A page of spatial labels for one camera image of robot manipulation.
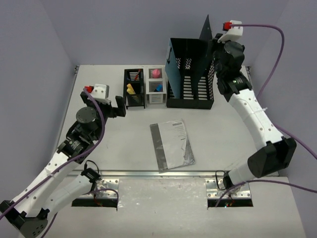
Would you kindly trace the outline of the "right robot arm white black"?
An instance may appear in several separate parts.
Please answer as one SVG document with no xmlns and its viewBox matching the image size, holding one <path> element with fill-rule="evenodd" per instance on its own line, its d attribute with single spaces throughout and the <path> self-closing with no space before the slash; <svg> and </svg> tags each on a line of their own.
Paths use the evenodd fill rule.
<svg viewBox="0 0 317 238">
<path fill-rule="evenodd" d="M 241 72 L 245 47 L 233 37 L 216 34 L 212 39 L 212 56 L 220 94 L 235 109 L 248 129 L 256 152 L 242 165 L 225 172 L 221 190 L 232 195 L 239 183 L 262 178 L 289 166 L 297 147 L 271 122 L 259 104 L 252 85 Z"/>
</svg>

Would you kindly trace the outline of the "blue clipboard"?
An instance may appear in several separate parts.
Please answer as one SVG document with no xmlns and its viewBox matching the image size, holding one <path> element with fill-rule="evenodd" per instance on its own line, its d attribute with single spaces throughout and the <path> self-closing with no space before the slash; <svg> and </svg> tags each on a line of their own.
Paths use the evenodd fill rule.
<svg viewBox="0 0 317 238">
<path fill-rule="evenodd" d="M 169 39 L 166 62 L 165 62 L 165 72 L 173 91 L 174 97 L 180 99 L 181 96 L 181 75 L 179 72 L 178 64 L 176 61 L 176 56 L 174 53 L 172 39 Z"/>
</svg>

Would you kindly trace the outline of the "blue cap black highlighter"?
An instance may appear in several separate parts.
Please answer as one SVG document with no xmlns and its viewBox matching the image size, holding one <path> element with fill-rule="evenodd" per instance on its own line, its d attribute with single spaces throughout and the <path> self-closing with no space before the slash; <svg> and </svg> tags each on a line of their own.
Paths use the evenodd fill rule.
<svg viewBox="0 0 317 238">
<path fill-rule="evenodd" d="M 155 92 L 162 92 L 163 91 L 163 85 L 159 84 L 156 88 L 155 88 Z"/>
</svg>

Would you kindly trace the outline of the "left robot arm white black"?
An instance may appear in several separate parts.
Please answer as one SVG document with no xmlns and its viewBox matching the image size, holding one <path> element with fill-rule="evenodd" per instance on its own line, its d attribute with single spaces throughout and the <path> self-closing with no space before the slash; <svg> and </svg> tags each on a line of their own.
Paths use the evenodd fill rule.
<svg viewBox="0 0 317 238">
<path fill-rule="evenodd" d="M 121 96 L 115 97 L 117 107 L 113 107 L 106 96 L 86 90 L 80 96 L 85 107 L 76 113 L 76 121 L 51 160 L 18 196 L 0 204 L 1 217 L 6 218 L 25 238 L 43 237 L 48 222 L 63 207 L 81 195 L 97 195 L 102 191 L 101 175 L 88 167 L 73 182 L 57 189 L 101 142 L 107 119 L 126 115 L 125 101 Z"/>
</svg>

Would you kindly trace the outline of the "yellow highlighter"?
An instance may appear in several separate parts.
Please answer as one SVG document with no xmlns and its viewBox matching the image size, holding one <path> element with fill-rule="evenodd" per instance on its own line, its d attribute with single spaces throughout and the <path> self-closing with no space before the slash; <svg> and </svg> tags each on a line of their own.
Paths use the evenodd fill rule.
<svg viewBox="0 0 317 238">
<path fill-rule="evenodd" d="M 131 88 L 127 88 L 127 93 L 130 94 L 130 95 L 135 95 L 135 91 Z"/>
</svg>

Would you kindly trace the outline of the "spiral notebook grey white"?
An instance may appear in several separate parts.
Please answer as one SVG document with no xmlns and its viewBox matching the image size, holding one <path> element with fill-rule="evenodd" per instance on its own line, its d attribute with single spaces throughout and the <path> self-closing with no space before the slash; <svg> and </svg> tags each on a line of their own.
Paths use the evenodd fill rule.
<svg viewBox="0 0 317 238">
<path fill-rule="evenodd" d="M 150 131 L 160 172 L 196 163 L 182 119 L 151 124 Z"/>
</svg>

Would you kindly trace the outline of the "orange highlighter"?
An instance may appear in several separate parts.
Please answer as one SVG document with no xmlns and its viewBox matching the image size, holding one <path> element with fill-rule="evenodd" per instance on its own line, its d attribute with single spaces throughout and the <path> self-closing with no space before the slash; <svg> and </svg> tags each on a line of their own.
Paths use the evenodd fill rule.
<svg viewBox="0 0 317 238">
<path fill-rule="evenodd" d="M 132 91 L 134 90 L 131 84 L 127 84 L 127 88 L 132 90 Z"/>
</svg>

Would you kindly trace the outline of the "pink glue bottle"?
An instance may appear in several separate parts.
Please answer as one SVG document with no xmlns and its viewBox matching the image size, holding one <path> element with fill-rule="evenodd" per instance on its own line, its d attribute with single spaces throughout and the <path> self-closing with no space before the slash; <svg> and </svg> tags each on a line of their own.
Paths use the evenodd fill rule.
<svg viewBox="0 0 317 238">
<path fill-rule="evenodd" d="M 153 69 L 152 70 L 152 78 L 161 78 L 161 70 L 160 69 Z"/>
</svg>

